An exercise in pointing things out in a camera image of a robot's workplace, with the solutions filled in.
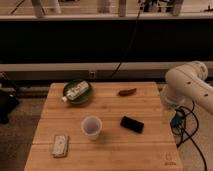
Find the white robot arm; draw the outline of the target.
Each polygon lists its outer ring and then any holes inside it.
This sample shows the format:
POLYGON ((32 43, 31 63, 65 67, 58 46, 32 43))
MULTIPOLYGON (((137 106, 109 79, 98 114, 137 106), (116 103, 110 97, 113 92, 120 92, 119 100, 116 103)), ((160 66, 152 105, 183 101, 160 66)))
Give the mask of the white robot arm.
POLYGON ((200 61, 170 69, 165 75, 162 98, 169 106, 180 106, 189 98, 213 115, 213 87, 205 82, 207 66, 200 61))

